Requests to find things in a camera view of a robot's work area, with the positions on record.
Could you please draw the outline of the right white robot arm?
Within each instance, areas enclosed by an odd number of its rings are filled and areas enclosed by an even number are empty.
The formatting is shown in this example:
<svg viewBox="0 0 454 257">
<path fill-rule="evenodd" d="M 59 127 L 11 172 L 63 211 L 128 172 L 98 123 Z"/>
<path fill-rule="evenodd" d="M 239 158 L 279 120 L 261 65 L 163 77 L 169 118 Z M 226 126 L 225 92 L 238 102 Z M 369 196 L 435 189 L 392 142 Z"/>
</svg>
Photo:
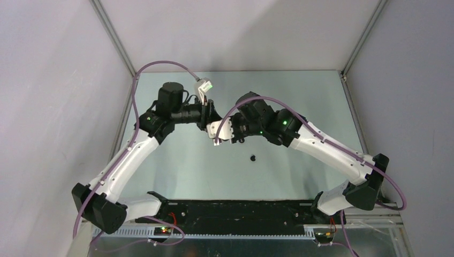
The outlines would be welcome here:
<svg viewBox="0 0 454 257">
<path fill-rule="evenodd" d="M 382 154 L 359 153 L 320 131 L 304 116 L 276 99 L 249 92 L 229 111 L 232 142 L 262 136 L 269 143 L 306 153 L 346 177 L 339 186 L 318 193 L 311 210 L 312 219 L 327 223 L 346 208 L 366 211 L 378 203 L 389 159 Z"/>
</svg>

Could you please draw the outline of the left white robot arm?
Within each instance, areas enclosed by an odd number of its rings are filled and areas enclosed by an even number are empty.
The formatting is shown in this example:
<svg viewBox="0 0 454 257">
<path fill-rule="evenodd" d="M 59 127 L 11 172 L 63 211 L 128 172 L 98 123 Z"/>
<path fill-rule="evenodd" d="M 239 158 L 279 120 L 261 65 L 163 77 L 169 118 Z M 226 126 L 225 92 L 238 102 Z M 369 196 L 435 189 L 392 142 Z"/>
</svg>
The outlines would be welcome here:
<svg viewBox="0 0 454 257">
<path fill-rule="evenodd" d="M 183 85 L 166 82 L 158 91 L 157 100 L 138 117 L 131 138 L 108 165 L 86 185 L 77 183 L 71 193 L 81 217 L 106 234 L 116 232 L 123 223 L 149 216 L 156 223 L 168 219 L 169 208 L 150 193 L 136 198 L 120 195 L 138 167 L 155 151 L 177 124 L 195 123 L 206 131 L 211 122 L 221 120 L 206 92 L 211 81 L 200 79 L 194 85 L 196 99 L 184 99 Z"/>
</svg>

